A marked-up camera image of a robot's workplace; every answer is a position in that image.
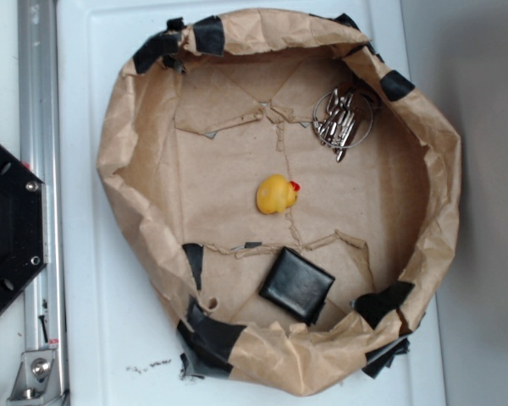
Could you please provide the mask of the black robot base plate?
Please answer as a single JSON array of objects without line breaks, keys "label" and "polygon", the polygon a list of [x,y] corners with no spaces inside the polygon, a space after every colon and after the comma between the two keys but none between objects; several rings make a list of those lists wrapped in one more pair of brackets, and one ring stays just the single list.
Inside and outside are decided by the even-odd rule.
[{"label": "black robot base plate", "polygon": [[44,183],[0,144],[0,316],[46,265]]}]

